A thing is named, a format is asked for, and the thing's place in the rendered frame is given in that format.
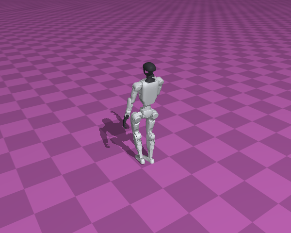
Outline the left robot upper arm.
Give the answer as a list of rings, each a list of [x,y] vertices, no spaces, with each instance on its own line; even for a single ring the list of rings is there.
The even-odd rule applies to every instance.
[[[131,104],[135,103],[135,99],[137,97],[138,91],[140,91],[142,88],[141,82],[136,82],[132,85],[132,91],[131,91]]]

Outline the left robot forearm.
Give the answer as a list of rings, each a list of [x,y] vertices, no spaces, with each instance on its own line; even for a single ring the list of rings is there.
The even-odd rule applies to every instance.
[[[126,117],[126,115],[129,115],[129,117],[130,117],[130,113],[131,113],[132,107],[133,107],[133,104],[131,104],[131,99],[128,98],[128,100],[127,100],[127,108],[126,108],[126,112],[125,112],[125,117]]]

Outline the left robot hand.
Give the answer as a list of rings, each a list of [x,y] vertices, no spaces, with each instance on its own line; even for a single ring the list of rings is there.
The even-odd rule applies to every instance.
[[[125,124],[126,124],[126,120],[129,118],[129,115],[126,115],[126,117],[124,116],[124,119],[123,119],[123,127],[125,128],[125,129],[127,129],[125,126]]]

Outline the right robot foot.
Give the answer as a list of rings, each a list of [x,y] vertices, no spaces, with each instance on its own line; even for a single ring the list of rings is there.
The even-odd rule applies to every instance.
[[[148,156],[147,156],[147,155],[143,155],[143,158],[144,158],[145,160],[149,161],[151,164],[155,163],[155,162],[154,162],[154,159],[153,159],[153,158],[148,159]]]

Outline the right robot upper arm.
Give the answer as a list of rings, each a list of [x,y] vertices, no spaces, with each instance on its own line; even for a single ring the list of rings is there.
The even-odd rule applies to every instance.
[[[158,89],[158,95],[160,94],[162,84],[164,83],[164,80],[161,77],[156,77],[159,81],[159,89]]]

